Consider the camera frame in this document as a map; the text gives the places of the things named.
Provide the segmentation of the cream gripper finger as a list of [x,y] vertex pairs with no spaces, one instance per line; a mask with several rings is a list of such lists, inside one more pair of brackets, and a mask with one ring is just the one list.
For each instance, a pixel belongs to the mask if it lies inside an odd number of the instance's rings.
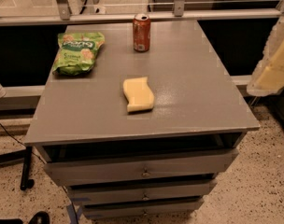
[[257,63],[247,93],[264,97],[277,94],[284,88],[284,17],[273,26],[263,49],[263,58]]

